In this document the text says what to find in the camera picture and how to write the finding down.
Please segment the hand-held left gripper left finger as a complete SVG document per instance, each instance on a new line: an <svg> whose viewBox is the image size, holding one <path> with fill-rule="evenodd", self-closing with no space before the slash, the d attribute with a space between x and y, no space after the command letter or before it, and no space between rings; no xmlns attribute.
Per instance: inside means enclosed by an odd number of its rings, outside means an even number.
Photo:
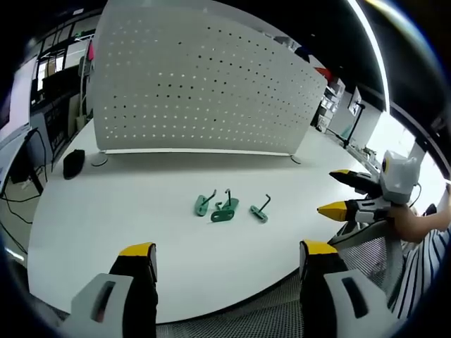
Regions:
<svg viewBox="0 0 451 338"><path fill-rule="evenodd" d="M63 337L155 337L158 306L156 245L123 249L108 273L86 284L71 301Z"/></svg>

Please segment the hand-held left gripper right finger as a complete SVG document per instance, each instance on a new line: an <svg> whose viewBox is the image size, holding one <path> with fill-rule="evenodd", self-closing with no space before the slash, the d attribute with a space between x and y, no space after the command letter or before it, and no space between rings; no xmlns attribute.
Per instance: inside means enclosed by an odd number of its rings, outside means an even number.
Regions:
<svg viewBox="0 0 451 338"><path fill-rule="evenodd" d="M304 337L391 337L399 324L383 290L325 242L299 243L299 277Z"/></svg>

